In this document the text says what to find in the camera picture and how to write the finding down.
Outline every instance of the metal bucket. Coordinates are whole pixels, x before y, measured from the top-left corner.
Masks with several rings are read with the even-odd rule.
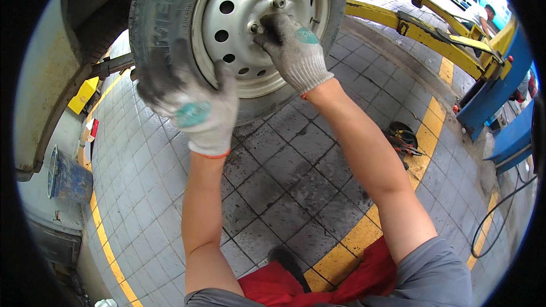
[[[59,198],[73,203],[88,204],[92,193],[93,174],[55,145],[49,162],[47,196],[50,199]]]

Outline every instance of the wheel hole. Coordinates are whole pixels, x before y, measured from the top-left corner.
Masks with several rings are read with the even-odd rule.
[[[229,0],[222,1],[222,3],[220,4],[220,12],[222,12],[223,14],[231,13],[234,7],[235,6],[233,5],[232,1],[229,1]]]
[[[217,32],[214,34],[214,39],[215,39],[218,43],[225,42],[226,40],[228,40],[228,37],[229,37],[229,33],[228,33],[228,31],[225,31],[225,30],[217,31]]]
[[[224,62],[226,63],[231,63],[235,60],[235,55],[234,54],[227,54],[224,56],[224,58],[222,58],[224,60]]]

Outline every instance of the person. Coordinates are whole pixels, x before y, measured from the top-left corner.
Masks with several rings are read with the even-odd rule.
[[[142,68],[137,90],[150,108],[169,117],[189,139],[191,164],[181,222],[187,306],[468,306],[472,295],[468,267],[437,235],[379,127],[326,70],[316,35],[287,14],[267,15],[260,22],[266,32],[254,42],[269,54],[283,79],[328,121],[354,177],[377,205],[384,238],[369,248],[381,252],[384,247],[387,255],[380,261],[364,261],[356,279],[330,293],[309,292],[301,269],[282,249],[270,253],[268,265],[236,279],[220,250],[221,175],[237,119],[236,80],[225,63],[216,61],[218,89],[198,84],[188,42],[177,40],[171,48],[171,71],[163,56],[153,54],[150,65]],[[359,282],[376,275],[390,283]],[[363,292],[360,285],[369,289]]]
[[[466,18],[467,22],[462,22],[462,24],[470,31],[474,24],[481,27],[482,31],[487,37],[491,35],[487,22],[492,22],[495,18],[495,10],[489,4],[483,7],[479,3],[475,3],[466,9],[463,18]]]

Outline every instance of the gray sleeve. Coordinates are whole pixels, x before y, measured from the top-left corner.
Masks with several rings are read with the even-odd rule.
[[[188,294],[184,299],[184,305],[188,307],[265,307],[235,293],[216,288],[202,289]]]
[[[365,297],[369,307],[470,306],[470,270],[445,239],[421,244],[398,265],[395,289],[388,297]]]

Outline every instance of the glove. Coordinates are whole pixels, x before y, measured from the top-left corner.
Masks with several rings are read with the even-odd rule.
[[[265,32],[254,43],[269,54],[282,78],[305,98],[305,93],[331,79],[317,36],[290,14],[273,13],[260,19]]]
[[[222,157],[229,153],[237,120],[235,75],[223,61],[216,61],[218,90],[201,86],[197,71],[189,64],[189,50],[186,40],[175,41],[170,73],[164,55],[153,51],[151,64],[139,70],[136,89],[148,107],[170,118],[172,125],[186,133],[190,150],[211,158]]]

